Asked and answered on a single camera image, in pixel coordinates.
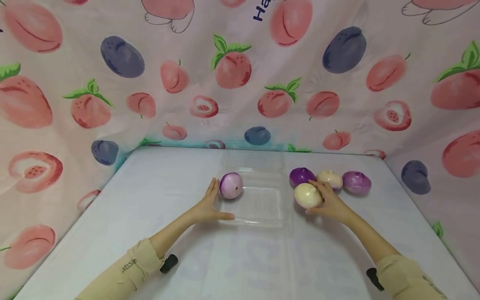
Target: fabric backdrop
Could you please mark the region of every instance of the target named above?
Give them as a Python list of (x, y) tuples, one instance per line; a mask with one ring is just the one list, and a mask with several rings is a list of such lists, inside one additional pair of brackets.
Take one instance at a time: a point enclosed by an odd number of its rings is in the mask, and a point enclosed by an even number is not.
[(378, 155), (480, 288), (478, 2), (0, 0), (0, 299), (145, 144)]

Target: sleeve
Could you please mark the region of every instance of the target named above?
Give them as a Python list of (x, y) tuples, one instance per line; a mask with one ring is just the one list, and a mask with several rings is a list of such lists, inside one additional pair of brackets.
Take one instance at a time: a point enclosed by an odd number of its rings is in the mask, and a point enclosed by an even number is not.
[(378, 280), (394, 300), (446, 300), (420, 266), (402, 255), (391, 255), (377, 263)]
[(139, 241), (95, 278), (75, 300), (127, 300), (165, 262), (149, 239)]

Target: white table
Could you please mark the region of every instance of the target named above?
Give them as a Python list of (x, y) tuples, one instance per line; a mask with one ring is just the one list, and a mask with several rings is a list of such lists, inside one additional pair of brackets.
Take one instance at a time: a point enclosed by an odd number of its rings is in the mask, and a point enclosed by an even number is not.
[[(199, 201), (211, 177), (221, 170), (225, 151), (136, 150), (15, 299), (73, 299), (138, 240)], [(344, 201), (419, 262), (451, 300), (480, 299), (382, 160), (335, 154), (284, 157), (287, 173), (297, 167), (364, 172), (373, 182), (370, 194), (358, 198), (342, 192)], [(290, 187), (287, 193), (293, 201)], [(293, 207), (289, 223), (289, 229), (195, 226), (170, 250), (179, 264), (167, 275), (153, 276), (132, 299), (389, 299), (366, 277), (373, 264), (347, 228), (307, 218)]]

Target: clear plastic container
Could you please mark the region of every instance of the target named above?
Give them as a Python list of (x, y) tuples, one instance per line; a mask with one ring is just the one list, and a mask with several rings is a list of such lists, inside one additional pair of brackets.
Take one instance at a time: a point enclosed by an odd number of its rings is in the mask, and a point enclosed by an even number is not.
[(231, 172), (243, 179), (242, 194), (220, 199), (220, 210), (235, 215), (227, 224), (280, 228), (288, 221), (285, 163), (282, 152), (227, 150), (219, 177)]

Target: peeled onion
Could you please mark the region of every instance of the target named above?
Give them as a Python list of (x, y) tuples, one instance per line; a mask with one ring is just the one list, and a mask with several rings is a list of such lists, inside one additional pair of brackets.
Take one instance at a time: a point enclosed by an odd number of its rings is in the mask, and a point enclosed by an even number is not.
[(372, 188), (372, 181), (358, 171), (349, 171), (343, 174), (343, 187), (350, 193), (366, 195)]
[(243, 180), (239, 173), (228, 173), (220, 180), (220, 194), (225, 199), (235, 199), (240, 196), (243, 189)]
[(294, 187), (308, 183), (308, 180), (316, 181), (316, 178), (315, 174), (307, 168), (296, 168), (290, 172), (290, 182)]
[(343, 186), (343, 178), (332, 170), (318, 173), (317, 181), (328, 182), (334, 190), (340, 190)]
[(309, 183), (299, 184), (293, 191), (293, 197), (305, 209), (317, 207), (322, 203), (322, 195), (316, 187)]

